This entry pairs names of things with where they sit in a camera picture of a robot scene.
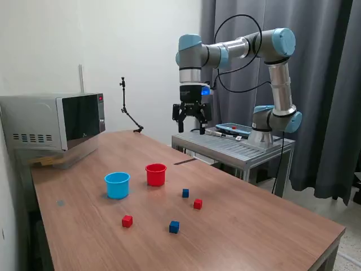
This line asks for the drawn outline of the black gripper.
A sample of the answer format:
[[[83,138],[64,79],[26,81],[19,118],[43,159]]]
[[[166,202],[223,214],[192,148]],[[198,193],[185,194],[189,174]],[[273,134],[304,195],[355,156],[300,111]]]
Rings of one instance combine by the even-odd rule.
[[[202,85],[181,85],[180,104],[173,104],[172,119],[178,124],[178,132],[184,132],[186,116],[196,116],[199,121],[200,135],[205,134],[205,126],[211,121],[211,106],[201,104]]]

